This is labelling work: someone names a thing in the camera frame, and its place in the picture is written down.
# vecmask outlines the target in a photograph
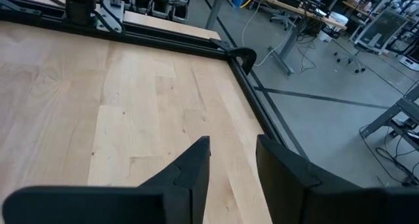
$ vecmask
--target black metal frame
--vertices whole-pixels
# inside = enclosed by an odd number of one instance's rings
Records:
[[[256,61],[254,50],[246,47],[232,48],[225,41],[205,39],[130,22],[123,22],[126,29],[124,33],[101,31],[96,27],[67,22],[64,17],[65,8],[63,7],[30,0],[0,0],[0,21],[225,60],[265,134],[285,146],[272,118],[247,79],[247,74]],[[237,57],[242,59],[242,64],[239,63]]]

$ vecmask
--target gray floor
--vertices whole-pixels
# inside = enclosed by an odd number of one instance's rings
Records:
[[[209,13],[204,0],[191,0],[187,24],[203,28]],[[221,7],[219,17],[239,46],[242,45],[242,30],[253,13],[254,10],[233,8],[226,1]],[[246,46],[258,54],[257,63],[268,53],[268,45],[278,45],[287,34],[278,21],[270,23],[269,16],[260,10],[244,35]],[[228,41],[219,24],[214,30]],[[359,136],[359,129],[402,97],[419,79],[419,73],[403,67],[396,58],[360,53],[359,59],[367,65],[367,70],[355,74],[354,65],[346,65],[344,61],[338,64],[333,56],[336,51],[340,54],[354,52],[347,39],[330,43],[316,39],[314,44],[316,48],[308,49],[306,56],[316,64],[315,69],[301,73],[302,64],[313,67],[307,59],[302,60],[297,49],[304,52],[307,45],[295,46],[287,57],[287,63],[295,70],[290,77],[272,57],[253,68],[258,80],[267,88],[264,94],[258,91],[259,96],[286,144],[322,168],[362,187],[400,185],[375,160]],[[249,78],[257,86],[253,77]],[[367,138],[373,150],[384,146],[386,132],[387,128],[381,128]],[[386,140],[386,147],[393,155],[398,141],[399,138]],[[398,153],[411,150],[413,148],[401,140]],[[399,157],[399,160],[411,169],[419,162],[419,152]],[[392,163],[381,161],[395,179],[405,177]]]

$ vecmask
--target concrete floor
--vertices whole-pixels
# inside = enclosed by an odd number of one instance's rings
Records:
[[[188,25],[203,28],[210,13],[204,0],[191,0]],[[234,42],[242,45],[242,30],[253,15],[254,10],[236,9],[225,1],[219,17],[228,29]],[[267,46],[276,46],[287,32],[278,22],[270,23],[270,15],[261,10],[249,23],[244,39],[247,47],[254,49],[259,63],[268,53]],[[228,41],[221,26],[216,23],[214,30]],[[371,123],[385,108],[393,105],[419,79],[419,73],[399,64],[397,59],[360,53],[359,59],[367,65],[364,73],[355,74],[353,64],[336,62],[334,52],[354,53],[347,39],[340,38],[330,43],[316,39],[315,49],[308,49],[306,56],[315,64],[315,69],[301,73],[301,66],[312,67],[297,48],[305,51],[307,45],[296,45],[286,62],[295,74],[288,77],[268,57],[263,65],[254,67],[256,77],[265,87],[258,91],[264,106],[274,119],[285,138],[287,146],[322,168],[341,176],[362,187],[398,186],[376,161],[359,136],[359,129]],[[249,77],[254,86],[255,79]],[[384,146],[387,128],[381,128],[366,140],[374,150]],[[387,138],[386,146],[395,154],[399,138]],[[401,140],[398,153],[406,153],[413,148]],[[396,179],[405,175],[386,160],[380,159],[388,172]],[[399,157],[407,168],[419,162],[419,153]]]

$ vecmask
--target desk leg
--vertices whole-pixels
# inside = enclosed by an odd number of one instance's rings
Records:
[[[214,28],[215,20],[217,19],[222,3],[223,3],[223,0],[214,1],[211,8],[211,12],[207,20],[207,24],[205,25],[205,29],[212,30]]]
[[[279,66],[282,67],[283,70],[287,73],[288,76],[291,74],[294,74],[294,69],[292,67],[289,67],[287,63],[285,62],[285,58],[288,56],[289,52],[293,48],[295,42],[297,41],[297,35],[300,30],[299,28],[300,24],[296,28],[293,28],[293,32],[288,37],[287,42],[282,47],[281,52],[277,53],[276,51],[272,52],[272,55],[275,57],[276,61],[278,62]]]

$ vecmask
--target wooden tabletop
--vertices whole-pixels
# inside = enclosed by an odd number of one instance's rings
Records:
[[[271,223],[263,131],[226,62],[8,22],[0,48],[0,202],[28,185],[136,187],[209,135],[204,223]]]
[[[350,9],[356,10],[357,12],[361,13],[362,15],[367,16],[368,18],[374,18],[373,15],[371,15],[369,12],[365,11],[365,10],[361,10],[355,6],[353,6],[352,4],[349,4],[347,1],[342,1],[342,3],[344,5],[346,5],[347,7],[349,7]]]
[[[290,10],[290,11],[295,12],[297,14],[303,14],[303,15],[306,14],[306,11],[304,9],[302,9],[302,8],[295,8],[295,7],[292,7],[291,5],[287,5],[287,4],[282,3],[282,2],[279,2],[277,0],[263,0],[263,1],[266,1],[267,3],[270,3],[270,4],[277,5],[277,6],[281,7],[281,8]],[[307,16],[308,17],[313,17],[314,14],[312,14],[310,12],[307,12]],[[332,24],[332,25],[334,25],[334,26],[336,26],[336,27],[338,27],[340,29],[346,30],[346,26],[343,26],[341,23],[337,22],[333,18],[330,18],[330,17],[329,18],[321,18],[321,20],[323,22],[325,22],[326,24]]]

